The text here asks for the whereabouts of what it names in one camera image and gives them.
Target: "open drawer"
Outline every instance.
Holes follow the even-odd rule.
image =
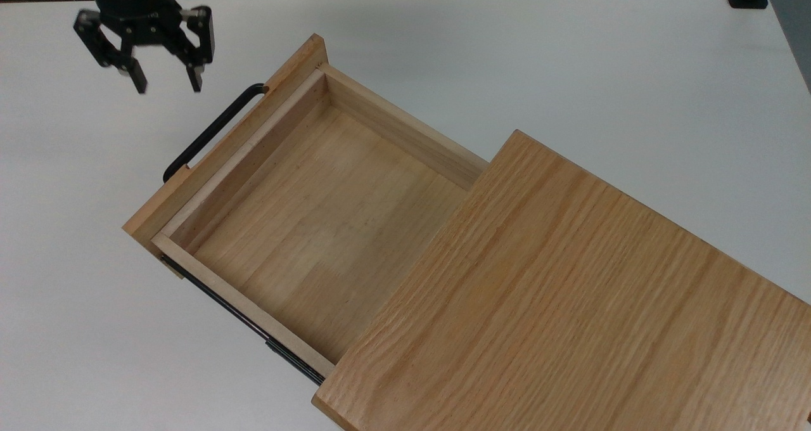
[[[487,163],[327,62],[313,35],[124,229],[321,384]]]

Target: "white table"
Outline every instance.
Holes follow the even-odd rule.
[[[146,96],[73,33],[90,4],[0,4],[4,429],[334,429],[315,385],[120,229],[313,32],[336,68],[482,157],[524,130],[811,303],[811,96],[771,8],[205,4],[203,92],[168,52],[139,49]]]

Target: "black metal handle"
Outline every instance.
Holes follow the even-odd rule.
[[[226,124],[230,122],[231,119],[233,119],[234,116],[237,115],[237,113],[253,99],[253,97],[263,95],[267,93],[267,90],[267,86],[261,84],[261,82],[258,84],[253,84],[251,87],[245,89],[245,91],[243,91],[243,93],[241,93],[240,96],[238,96],[237,99],[235,99],[234,102],[232,102],[228,108],[226,108],[226,110],[220,114],[219,117],[214,119],[214,122],[211,122],[211,125],[203,130],[203,133],[200,133],[200,136],[192,141],[189,147],[180,153],[180,155],[177,156],[177,159],[174,159],[174,162],[172,162],[172,164],[166,168],[166,171],[163,173],[163,182],[168,181],[170,177],[174,176],[174,174],[177,173],[177,170],[182,168],[183,165],[188,165],[188,163],[191,162],[191,159],[194,159],[195,155],[203,150],[205,145],[214,139],[214,137],[217,136],[217,133],[220,133],[220,130],[222,130],[222,128],[225,127]]]

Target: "wooden box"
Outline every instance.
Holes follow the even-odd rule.
[[[339,73],[319,36],[124,229],[317,383],[487,163]]]
[[[519,131],[487,164],[316,35],[266,89],[124,228],[343,428],[807,419],[811,307],[666,217]]]

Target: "wooden panel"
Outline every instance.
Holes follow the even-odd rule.
[[[167,238],[162,233],[158,233],[153,238],[153,243],[172,260],[176,261],[177,264],[180,264],[183,269],[192,273],[195,278],[200,279],[208,288],[212,289],[229,304],[240,310],[240,312],[252,319],[256,324],[260,325],[263,330],[271,333],[276,340],[295,353],[302,361],[309,364],[313,370],[318,371],[322,376],[328,376],[331,371],[333,371],[333,364],[325,359],[324,356],[305,344],[304,341],[301,341],[298,336],[286,329],[284,325],[276,321],[272,316],[267,315],[266,312],[261,310],[250,299],[234,289],[231,284],[211,272],[211,269],[208,269],[200,263],[200,261],[197,261],[188,252],[183,250],[182,247],[170,240],[170,238]]]
[[[260,125],[278,108],[318,65],[327,62],[327,49],[321,36],[313,35],[282,67],[267,81],[269,91],[232,128],[212,150],[201,159],[191,172],[180,171],[160,188],[141,209],[124,224],[138,243],[151,254],[159,257],[160,249],[151,239],[165,226],[170,218],[185,205],[192,195],[200,190],[217,169],[240,148]]]
[[[324,73],[314,70],[231,159],[161,230],[194,253],[203,240],[255,187],[256,170],[299,125],[317,122],[329,105]]]
[[[377,134],[422,160],[464,190],[469,190],[479,174],[487,168],[486,160],[330,65],[321,65],[321,70],[327,75],[335,107],[368,125]]]
[[[811,309],[517,132],[313,403],[363,430],[799,430]]]
[[[332,362],[466,194],[335,108],[254,180],[195,257]]]

